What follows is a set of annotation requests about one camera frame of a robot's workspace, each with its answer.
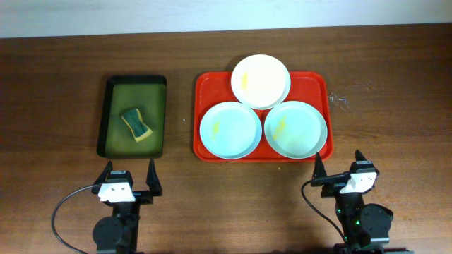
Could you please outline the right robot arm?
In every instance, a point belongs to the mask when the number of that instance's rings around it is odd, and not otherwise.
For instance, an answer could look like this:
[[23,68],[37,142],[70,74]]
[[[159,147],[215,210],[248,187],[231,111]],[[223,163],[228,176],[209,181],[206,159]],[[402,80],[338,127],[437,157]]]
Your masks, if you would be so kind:
[[331,223],[342,238],[342,243],[333,246],[334,254],[396,254],[409,253],[405,248],[386,249],[393,212],[378,204],[365,204],[363,195],[374,189],[379,170],[372,161],[355,151],[355,161],[350,169],[341,174],[328,175],[320,154],[315,154],[315,165],[311,180],[303,187],[321,187],[322,198],[335,199],[335,214],[341,226],[318,211],[311,203],[312,210]]

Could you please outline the light blue plate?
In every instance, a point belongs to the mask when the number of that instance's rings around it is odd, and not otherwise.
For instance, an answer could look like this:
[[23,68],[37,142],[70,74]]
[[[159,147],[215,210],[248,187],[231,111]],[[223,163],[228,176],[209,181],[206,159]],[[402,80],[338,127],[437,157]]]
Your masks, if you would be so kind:
[[254,110],[239,102],[221,102],[202,117],[199,135],[204,147],[221,159],[241,159],[261,141],[261,120]]

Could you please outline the green and yellow sponge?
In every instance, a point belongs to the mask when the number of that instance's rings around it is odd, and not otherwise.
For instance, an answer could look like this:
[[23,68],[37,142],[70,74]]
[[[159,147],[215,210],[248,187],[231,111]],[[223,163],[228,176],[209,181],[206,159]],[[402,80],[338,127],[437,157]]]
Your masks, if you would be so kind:
[[141,112],[137,108],[125,111],[121,118],[137,143],[145,140],[153,133],[152,129],[143,121]]

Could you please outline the white plate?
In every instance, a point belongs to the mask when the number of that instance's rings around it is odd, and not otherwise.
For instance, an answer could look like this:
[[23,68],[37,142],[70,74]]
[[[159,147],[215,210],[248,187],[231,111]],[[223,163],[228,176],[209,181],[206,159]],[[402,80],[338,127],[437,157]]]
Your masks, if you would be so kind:
[[254,54],[242,59],[230,80],[234,96],[252,109],[271,109],[283,102],[291,88],[290,74],[277,58]]

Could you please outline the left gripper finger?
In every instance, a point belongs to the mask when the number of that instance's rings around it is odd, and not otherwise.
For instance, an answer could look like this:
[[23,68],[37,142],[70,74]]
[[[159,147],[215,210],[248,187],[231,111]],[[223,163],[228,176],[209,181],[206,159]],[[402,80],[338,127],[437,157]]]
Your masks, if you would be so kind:
[[107,180],[107,177],[109,176],[111,171],[112,171],[112,162],[108,161],[102,173],[97,177],[93,184],[94,185],[103,184]]
[[162,196],[162,186],[157,176],[154,160],[151,159],[148,165],[146,184],[152,196]]

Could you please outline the light green plate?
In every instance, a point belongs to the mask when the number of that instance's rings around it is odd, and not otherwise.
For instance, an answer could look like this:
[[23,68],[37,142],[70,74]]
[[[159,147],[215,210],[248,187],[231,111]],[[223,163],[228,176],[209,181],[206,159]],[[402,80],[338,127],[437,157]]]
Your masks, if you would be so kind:
[[328,127],[323,115],[310,104],[283,102],[272,108],[264,121],[268,144],[279,155],[307,159],[326,144]]

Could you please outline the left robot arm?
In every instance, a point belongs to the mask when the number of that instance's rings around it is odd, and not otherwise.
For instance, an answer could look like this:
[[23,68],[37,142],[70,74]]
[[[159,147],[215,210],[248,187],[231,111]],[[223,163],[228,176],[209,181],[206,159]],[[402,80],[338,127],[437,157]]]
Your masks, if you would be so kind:
[[102,218],[93,228],[97,253],[137,252],[140,208],[153,204],[153,198],[162,195],[153,160],[149,162],[145,183],[147,190],[134,190],[131,172],[113,170],[112,162],[108,162],[98,176],[92,193],[112,208],[112,214]]

